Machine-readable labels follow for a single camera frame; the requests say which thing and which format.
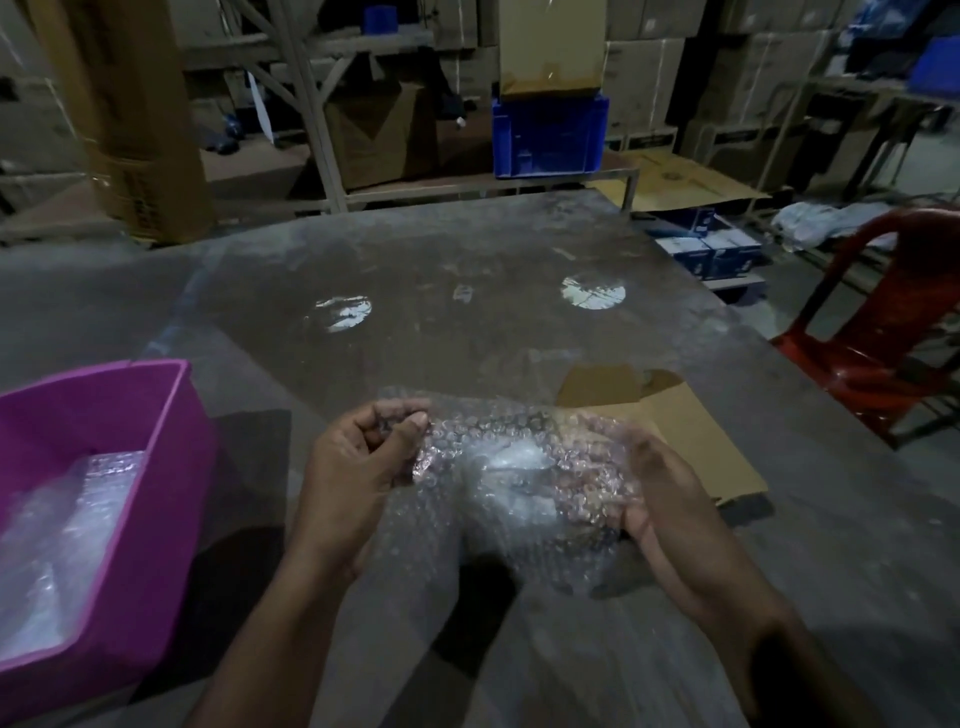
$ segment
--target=blue plastic crate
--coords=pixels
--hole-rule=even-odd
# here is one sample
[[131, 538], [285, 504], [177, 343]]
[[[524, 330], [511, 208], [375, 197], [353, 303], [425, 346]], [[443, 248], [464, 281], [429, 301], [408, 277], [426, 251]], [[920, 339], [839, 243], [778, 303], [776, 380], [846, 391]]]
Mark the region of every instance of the blue plastic crate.
[[910, 74], [914, 93], [960, 98], [960, 36], [935, 37]]
[[610, 100], [538, 96], [493, 101], [493, 173], [549, 177], [596, 172], [603, 156]]
[[363, 35], [388, 36], [399, 29], [395, 5], [369, 5], [363, 10]]

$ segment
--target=cardboard sheet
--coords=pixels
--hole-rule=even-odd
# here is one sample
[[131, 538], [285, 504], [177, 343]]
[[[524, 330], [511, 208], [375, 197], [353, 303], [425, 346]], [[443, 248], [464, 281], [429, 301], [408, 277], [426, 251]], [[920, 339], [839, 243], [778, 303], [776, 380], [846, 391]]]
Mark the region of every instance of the cardboard sheet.
[[[719, 205], [732, 200], [767, 197], [752, 187], [707, 169], [692, 159], [677, 157], [662, 149], [621, 154], [634, 160], [640, 168], [634, 205], [631, 208], [637, 212]], [[620, 206], [625, 184], [622, 180], [598, 180], [589, 182], [588, 186], [599, 190], [607, 199]]]
[[639, 378], [627, 364], [575, 366], [557, 406], [586, 409], [647, 427], [690, 464], [718, 505], [767, 485], [684, 380], [665, 370]]

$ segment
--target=magenta storage box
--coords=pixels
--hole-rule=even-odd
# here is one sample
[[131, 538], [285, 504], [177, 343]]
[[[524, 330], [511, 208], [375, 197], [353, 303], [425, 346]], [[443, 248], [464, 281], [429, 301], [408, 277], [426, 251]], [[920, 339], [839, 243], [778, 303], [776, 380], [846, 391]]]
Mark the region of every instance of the magenta storage box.
[[179, 360], [121, 361], [0, 396], [0, 533], [12, 497], [90, 454], [146, 450], [72, 641], [0, 662], [0, 724], [135, 683], [163, 656], [216, 457]]

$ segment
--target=metal shelving rack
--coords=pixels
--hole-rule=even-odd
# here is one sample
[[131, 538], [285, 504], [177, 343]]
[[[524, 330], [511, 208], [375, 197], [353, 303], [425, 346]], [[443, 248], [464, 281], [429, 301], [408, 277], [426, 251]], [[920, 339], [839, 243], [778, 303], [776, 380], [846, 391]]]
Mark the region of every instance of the metal shelving rack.
[[[401, 25], [397, 33], [388, 36], [317, 37], [312, 35], [314, 18], [324, 0], [306, 0], [299, 13], [294, 11], [289, 0], [267, 0], [270, 20], [249, 0], [224, 2], [246, 17], [260, 33], [239, 35], [239, 18], [231, 18], [225, 13], [233, 36], [222, 42], [184, 49], [182, 67], [191, 71], [239, 66], [300, 113], [326, 197], [323, 200], [280, 203], [275, 206], [277, 209], [338, 213], [362, 208], [369, 203], [609, 179], [626, 180], [623, 208], [629, 208], [636, 191], [638, 172], [629, 161], [610, 153], [605, 154], [604, 164], [594, 173], [509, 180], [495, 179], [492, 175], [469, 175], [381, 184], [347, 194], [333, 153], [324, 105], [358, 55], [404, 53], [424, 46], [433, 47], [433, 32], [421, 25]], [[334, 63], [318, 87], [314, 64], [320, 59], [332, 59]], [[294, 93], [290, 93], [275, 75], [261, 68], [258, 64], [262, 62], [269, 62], [272, 70], [285, 65], [283, 80], [294, 87]]]
[[[233, 8], [246, 17], [259, 30], [259, 34], [249, 36], [234, 35], [226, 42], [205, 48], [193, 48], [183, 54], [186, 70], [205, 67], [222, 67], [235, 64], [249, 71], [255, 79], [264, 84], [280, 99], [296, 109], [303, 118], [310, 150], [317, 163], [320, 179], [324, 184], [325, 203], [318, 206], [329, 212], [347, 212], [347, 193], [344, 191], [333, 153], [330, 130], [326, 125], [324, 105], [337, 87], [350, 64], [360, 53], [402, 53], [416, 50], [420, 46], [433, 45], [433, 33], [426, 28], [415, 26], [412, 32], [401, 32], [389, 36], [357, 36], [321, 40], [311, 37], [313, 18], [323, 6], [323, 0], [308, 5], [310, 13], [294, 13], [287, 0], [267, 0], [270, 20], [263, 16], [249, 0], [228, 0]], [[240, 23], [226, 13], [228, 27], [237, 34]], [[327, 77], [319, 85], [313, 74], [311, 59], [333, 58], [335, 62]], [[287, 74], [294, 93], [269, 72], [257, 65], [263, 61], [283, 60], [287, 64]]]

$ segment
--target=cardboard box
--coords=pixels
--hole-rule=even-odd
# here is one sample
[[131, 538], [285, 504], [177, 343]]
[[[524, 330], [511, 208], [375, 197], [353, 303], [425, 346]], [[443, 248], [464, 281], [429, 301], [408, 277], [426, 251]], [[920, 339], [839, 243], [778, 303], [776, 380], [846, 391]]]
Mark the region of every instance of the cardboard box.
[[477, 47], [476, 0], [425, 0], [423, 20], [438, 51]]
[[717, 30], [729, 34], [793, 31], [803, 4], [804, 0], [727, 0]]
[[713, 252], [704, 280], [745, 276], [760, 258], [760, 244], [737, 228], [713, 231], [704, 238], [704, 243]]
[[728, 124], [776, 123], [795, 84], [829, 50], [829, 31], [758, 33], [724, 40], [697, 106], [697, 118]]
[[677, 143], [677, 127], [659, 127], [636, 134], [608, 136], [605, 143], [611, 152], [639, 152], [644, 149], [672, 152]]
[[694, 37], [706, 0], [608, 0], [607, 40]]
[[655, 369], [641, 377], [629, 364], [577, 365], [561, 385], [557, 406], [654, 430], [689, 463], [717, 505], [767, 490], [690, 386], [672, 372]]
[[706, 5], [707, 0], [646, 0], [640, 37], [694, 37]]
[[106, 212], [157, 242], [201, 237], [216, 218], [164, 0], [29, 3]]
[[500, 44], [500, 0], [477, 0], [477, 25], [480, 47]]
[[501, 96], [603, 85], [607, 0], [511, 0], [499, 29]]
[[[786, 184], [787, 175], [807, 132], [806, 124], [790, 128], [771, 167], [766, 189]], [[694, 119], [686, 126], [680, 153], [711, 169], [749, 185], [756, 185], [766, 159], [773, 152], [780, 127], [718, 125]]]
[[0, 96], [0, 167], [4, 174], [79, 172], [84, 153], [48, 79], [7, 79]]
[[602, 91], [610, 98], [608, 136], [649, 133], [665, 126], [683, 54], [684, 41], [679, 38], [607, 43]]
[[799, 31], [820, 31], [833, 27], [840, 0], [806, 0], [797, 23]]
[[[158, 243], [189, 243], [202, 238], [215, 219], [203, 176], [192, 160], [105, 158], [119, 217], [132, 237]], [[207, 205], [191, 204], [206, 200]]]
[[[30, 0], [31, 15], [66, 97], [92, 99], [91, 127], [106, 154], [149, 159], [189, 149], [193, 121], [180, 72], [180, 52], [164, 0]], [[61, 53], [65, 46], [70, 53]], [[63, 66], [75, 58], [70, 76]]]
[[326, 105], [344, 189], [433, 172], [439, 165], [433, 99], [419, 85], [384, 82], [338, 91]]
[[[733, 200], [766, 197], [742, 182], [663, 149], [624, 152], [623, 156], [635, 163], [640, 171], [631, 207], [634, 212], [719, 205]], [[587, 186], [601, 192], [617, 207], [623, 202], [626, 183], [622, 180], [588, 182]]]
[[699, 237], [660, 237], [657, 245], [698, 279], [709, 271], [713, 250]]
[[499, 76], [497, 48], [441, 53], [440, 68], [454, 93], [467, 99], [491, 99], [491, 87]]

